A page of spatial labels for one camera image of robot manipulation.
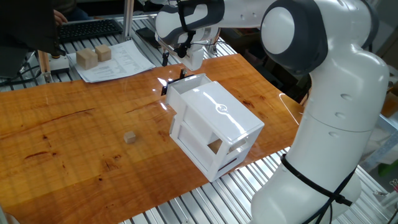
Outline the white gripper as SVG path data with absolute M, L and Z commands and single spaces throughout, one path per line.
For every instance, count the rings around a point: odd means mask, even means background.
M 158 43 L 166 51 L 162 54 L 162 66 L 165 67 L 169 62 L 169 54 L 178 59 L 187 69 L 191 71 L 198 70 L 203 62 L 204 58 L 204 41 L 193 42 L 191 47 L 187 49 L 187 54 L 184 57 L 179 57 L 174 51 L 175 47 L 167 45 L 160 37 L 157 37 Z M 187 70 L 182 68 L 180 71 L 179 78 L 184 78 L 187 74 Z

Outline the person's hand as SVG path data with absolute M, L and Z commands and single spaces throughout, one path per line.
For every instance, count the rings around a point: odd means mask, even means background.
M 53 14 L 57 26 L 61 26 L 63 23 L 68 22 L 67 18 L 61 12 L 58 12 L 57 10 L 54 9 Z

